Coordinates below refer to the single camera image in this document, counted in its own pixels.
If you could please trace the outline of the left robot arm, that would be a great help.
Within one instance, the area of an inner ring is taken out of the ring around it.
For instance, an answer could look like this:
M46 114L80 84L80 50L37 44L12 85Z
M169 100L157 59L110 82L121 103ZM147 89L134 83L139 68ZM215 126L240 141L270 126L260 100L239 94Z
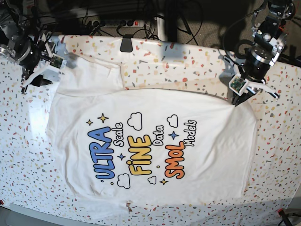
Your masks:
M243 63L233 62L234 75L229 81L233 91L232 104L238 106L260 91L274 98L279 95L266 85L268 70L275 65L284 51L287 34L283 26L295 15L292 0L265 0L253 12L252 32L254 40L246 51Z

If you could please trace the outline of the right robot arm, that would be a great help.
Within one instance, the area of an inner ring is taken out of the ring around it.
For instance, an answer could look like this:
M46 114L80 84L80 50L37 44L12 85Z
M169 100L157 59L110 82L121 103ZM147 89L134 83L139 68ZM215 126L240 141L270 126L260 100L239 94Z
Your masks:
M0 2L0 57L22 67L21 93L29 85L35 87L52 84L43 77L54 59L49 39L41 32L41 21L37 10L25 18L23 4L18 0Z

